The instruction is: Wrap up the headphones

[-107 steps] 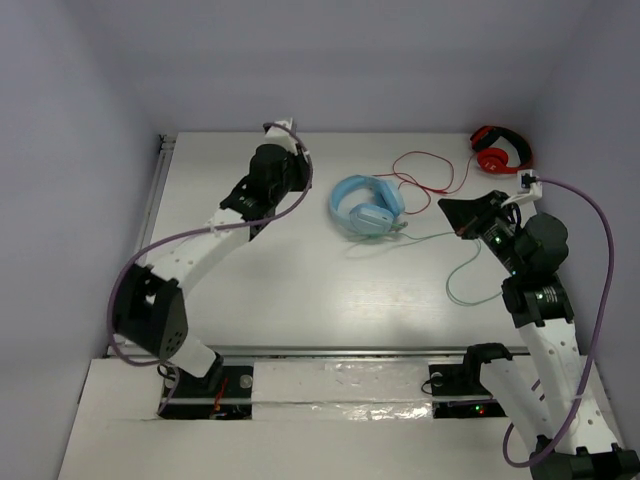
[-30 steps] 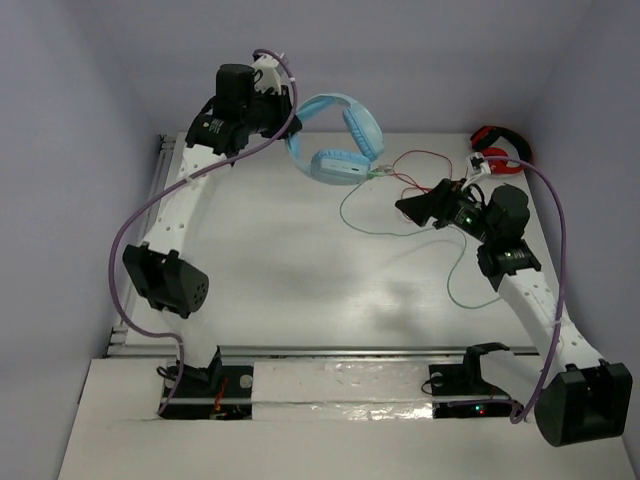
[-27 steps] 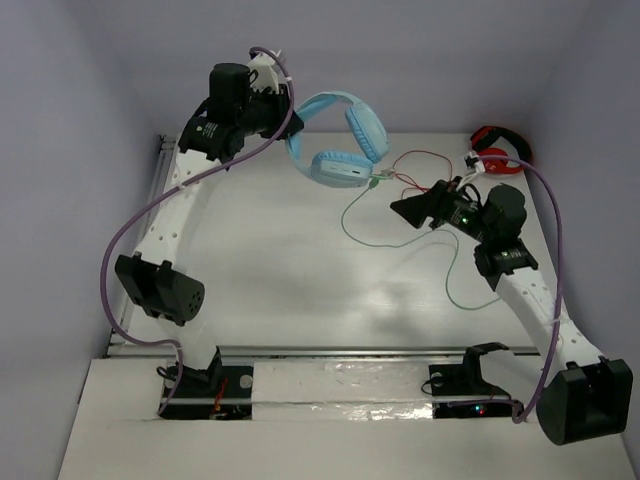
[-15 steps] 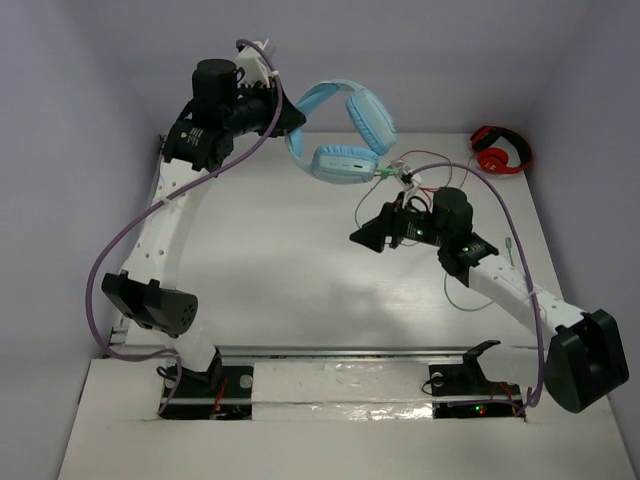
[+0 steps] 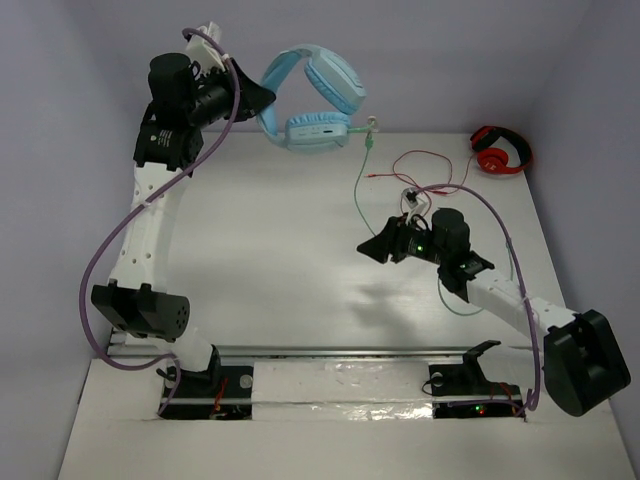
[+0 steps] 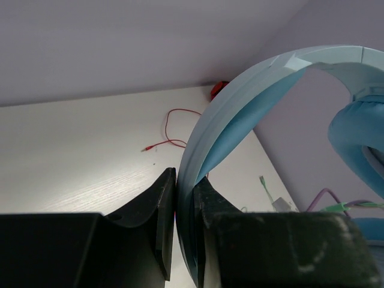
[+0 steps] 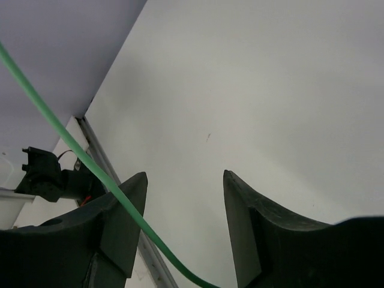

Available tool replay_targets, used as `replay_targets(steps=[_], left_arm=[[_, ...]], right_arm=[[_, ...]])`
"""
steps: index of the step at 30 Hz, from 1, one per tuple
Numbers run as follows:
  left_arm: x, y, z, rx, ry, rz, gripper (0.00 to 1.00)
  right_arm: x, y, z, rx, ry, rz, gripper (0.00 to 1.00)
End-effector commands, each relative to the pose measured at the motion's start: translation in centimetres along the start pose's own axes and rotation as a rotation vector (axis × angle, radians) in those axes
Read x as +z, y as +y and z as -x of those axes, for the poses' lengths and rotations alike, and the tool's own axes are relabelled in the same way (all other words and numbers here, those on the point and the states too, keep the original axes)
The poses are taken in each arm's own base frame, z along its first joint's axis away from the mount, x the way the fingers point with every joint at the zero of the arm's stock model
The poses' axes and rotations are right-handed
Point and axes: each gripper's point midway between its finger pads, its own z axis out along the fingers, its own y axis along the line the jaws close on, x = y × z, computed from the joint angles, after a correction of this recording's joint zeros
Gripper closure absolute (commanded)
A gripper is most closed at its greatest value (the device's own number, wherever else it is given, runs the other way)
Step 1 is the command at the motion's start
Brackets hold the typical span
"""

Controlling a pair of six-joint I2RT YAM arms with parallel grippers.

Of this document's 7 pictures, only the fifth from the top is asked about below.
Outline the light blue headphones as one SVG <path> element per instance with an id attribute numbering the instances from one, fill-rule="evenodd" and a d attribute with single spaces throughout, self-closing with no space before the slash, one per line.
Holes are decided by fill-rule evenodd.
<path id="1" fill-rule="evenodd" d="M 273 104 L 256 117 L 266 138 L 275 146 L 298 154 L 320 154 L 348 144 L 351 117 L 364 103 L 367 92 L 355 69 L 337 53 L 314 44 L 300 44 L 279 53 L 269 64 L 260 86 L 275 94 L 299 62 L 311 87 L 331 111 L 308 112 L 287 119 L 278 128 Z"/>

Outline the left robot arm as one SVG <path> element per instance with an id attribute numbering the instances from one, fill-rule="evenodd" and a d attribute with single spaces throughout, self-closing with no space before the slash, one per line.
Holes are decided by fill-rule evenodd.
<path id="1" fill-rule="evenodd" d="M 194 170 L 208 157 L 202 131 L 217 120 L 254 117 L 274 93 L 248 78 L 230 56 L 220 70 L 181 53 L 153 58 L 152 100 L 134 150 L 131 211 L 117 227 L 123 244 L 108 281 L 91 290 L 92 305 L 111 325 L 174 356 L 200 394 L 215 392 L 222 370 L 214 347 L 189 322 L 187 297 L 168 290 L 169 250 L 179 205 Z"/>

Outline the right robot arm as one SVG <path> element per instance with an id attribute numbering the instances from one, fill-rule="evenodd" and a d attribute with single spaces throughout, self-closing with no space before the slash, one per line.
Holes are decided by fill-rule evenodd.
<path id="1" fill-rule="evenodd" d="M 405 214 L 356 248 L 380 263 L 413 257 L 436 265 L 440 283 L 464 302 L 485 310 L 527 336 L 531 351 L 519 354 L 487 342 L 487 352 L 469 350 L 461 372 L 470 391 L 483 393 L 505 381 L 526 392 L 535 410 L 548 395 L 564 413 L 580 417 L 631 383 L 631 374 L 608 319 L 596 310 L 575 312 L 530 296 L 521 277 L 509 279 L 473 251 L 461 212 L 443 208 L 419 227 Z"/>

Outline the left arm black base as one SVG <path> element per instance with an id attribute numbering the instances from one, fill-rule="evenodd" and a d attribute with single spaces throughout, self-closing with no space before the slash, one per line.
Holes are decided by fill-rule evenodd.
<path id="1" fill-rule="evenodd" d="M 209 366 L 201 372 L 177 368 L 170 364 L 158 368 L 163 379 L 159 417 L 165 420 L 251 420 L 252 365 L 223 365 L 217 348 Z"/>

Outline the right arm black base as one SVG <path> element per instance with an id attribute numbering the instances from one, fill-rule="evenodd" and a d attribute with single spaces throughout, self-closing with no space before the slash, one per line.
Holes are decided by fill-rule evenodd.
<path id="1" fill-rule="evenodd" d="M 488 340 L 467 350 L 458 364 L 429 367 L 421 391 L 434 400 L 436 419 L 526 419 L 520 388 L 489 381 L 481 370 L 478 359 L 499 345 L 499 341 Z"/>

